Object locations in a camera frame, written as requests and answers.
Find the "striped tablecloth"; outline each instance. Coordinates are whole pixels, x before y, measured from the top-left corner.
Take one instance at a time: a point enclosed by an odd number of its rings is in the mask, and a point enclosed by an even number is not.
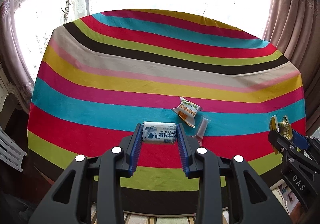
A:
[[[268,143],[271,116],[288,115],[305,132],[301,75],[271,43],[202,16],[118,10],[53,31],[32,97],[28,145],[65,169],[76,154],[99,156],[118,145],[137,123],[181,122],[171,110],[180,96],[203,108],[196,124],[201,116],[211,120],[204,147],[227,158],[240,154],[259,174],[281,162]],[[146,144],[134,176],[121,185],[132,200],[155,196],[149,206],[125,210],[169,214],[158,204],[185,201],[198,180],[184,177],[177,145]]]

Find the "metal screw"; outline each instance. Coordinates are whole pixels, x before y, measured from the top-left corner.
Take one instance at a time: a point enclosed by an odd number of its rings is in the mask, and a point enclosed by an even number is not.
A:
[[[207,152],[207,149],[205,149],[204,147],[200,147],[197,149],[197,152],[200,154],[205,154]]]
[[[241,155],[236,155],[235,156],[235,161],[237,161],[237,162],[243,162],[243,157],[241,156]]]
[[[85,159],[85,156],[83,154],[79,154],[76,156],[76,161],[83,161]]]
[[[113,153],[120,153],[121,151],[122,151],[121,147],[118,147],[118,146],[113,147],[111,149],[111,152],[113,152]]]

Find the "magenta stripe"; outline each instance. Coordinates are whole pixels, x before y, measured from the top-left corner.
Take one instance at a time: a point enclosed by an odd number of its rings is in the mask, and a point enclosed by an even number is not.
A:
[[[116,10],[116,11],[101,12],[101,14],[105,16],[133,18],[133,19],[150,21],[155,23],[162,23],[162,24],[171,25],[171,26],[175,26],[175,27],[190,30],[190,31],[199,32],[202,34],[217,35],[222,37],[238,38],[238,39],[258,39],[257,37],[245,31],[225,29],[225,28],[219,28],[215,26],[206,26],[206,25],[194,23],[191,21],[182,20],[179,18],[157,14],[157,13],[135,11],[135,10]]]
[[[177,96],[122,92],[77,85],[53,71],[44,61],[41,62],[38,77],[56,91],[85,101],[165,109],[174,108],[180,103],[180,99]],[[301,97],[303,97],[302,87],[263,103],[231,102],[200,98],[188,98],[188,100],[201,106],[206,112],[248,114],[272,112],[299,101]]]
[[[168,84],[175,84],[175,85],[186,85],[186,86],[195,86],[195,87],[203,87],[203,88],[210,88],[210,89],[220,89],[220,90],[233,91],[233,92],[242,92],[242,93],[255,92],[255,91],[261,90],[263,88],[278,84],[280,82],[283,82],[289,78],[295,77],[300,74],[300,72],[298,70],[295,70],[295,71],[290,72],[290,73],[283,75],[281,77],[277,77],[275,79],[272,79],[272,80],[269,80],[269,81],[266,81],[266,82],[263,82],[260,84],[255,84],[250,87],[223,86],[223,85],[218,85],[218,84],[210,84],[210,83],[196,82],[196,81],[190,81],[190,80],[150,76],[150,75],[146,75],[146,74],[139,74],[139,73],[133,73],[133,72],[126,72],[126,71],[98,69],[98,68],[87,66],[87,65],[79,62],[72,55],[70,55],[68,52],[66,52],[64,49],[62,49],[53,38],[50,39],[49,45],[55,50],[55,52],[62,59],[66,60],[68,63],[70,63],[74,67],[76,67],[84,72],[87,72],[87,73],[92,73],[92,74],[101,75],[101,76],[149,80],[149,81],[153,81],[153,82],[168,83]]]

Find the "blue stripe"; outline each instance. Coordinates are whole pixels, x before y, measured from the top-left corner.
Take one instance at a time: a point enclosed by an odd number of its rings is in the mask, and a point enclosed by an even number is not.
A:
[[[232,48],[262,48],[266,47],[269,42],[261,39],[237,39],[223,36],[202,34],[195,31],[190,31],[171,25],[143,21],[133,18],[122,18],[115,16],[105,16],[101,13],[93,14],[99,22],[111,26],[125,28],[135,31],[149,32],[174,39],[181,39],[189,42],[217,46],[217,47],[232,47]]]
[[[101,104],[71,98],[57,92],[40,78],[36,80],[32,102],[41,110],[63,120],[114,130],[134,131],[137,123],[143,121],[182,122],[170,109]],[[278,118],[288,115],[291,122],[304,118],[304,99],[271,113],[199,112],[196,125],[203,116],[211,120],[206,136],[255,134],[269,130],[270,117],[273,115]],[[195,134],[194,128],[185,123],[184,127],[187,135]]]

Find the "snack package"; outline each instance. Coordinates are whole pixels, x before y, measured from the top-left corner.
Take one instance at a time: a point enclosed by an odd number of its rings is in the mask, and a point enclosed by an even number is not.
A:
[[[177,115],[180,116],[187,125],[195,128],[195,116],[197,112],[202,110],[202,108],[183,97],[180,97],[180,100],[180,105],[172,110],[177,113]]]
[[[193,136],[193,138],[197,139],[200,146],[202,146],[202,139],[209,122],[210,122],[209,119],[202,117],[198,131],[196,135]]]
[[[282,122],[279,122],[279,123],[277,120],[277,116],[271,117],[270,123],[269,123],[269,129],[270,131],[276,130],[277,132],[279,132],[281,135],[283,135],[285,138],[287,138],[290,141],[293,138],[291,124],[289,123],[289,119],[287,115],[282,117]],[[279,154],[279,151],[273,145],[271,146],[275,154]]]
[[[142,140],[149,143],[174,143],[176,131],[175,123],[143,122]]]

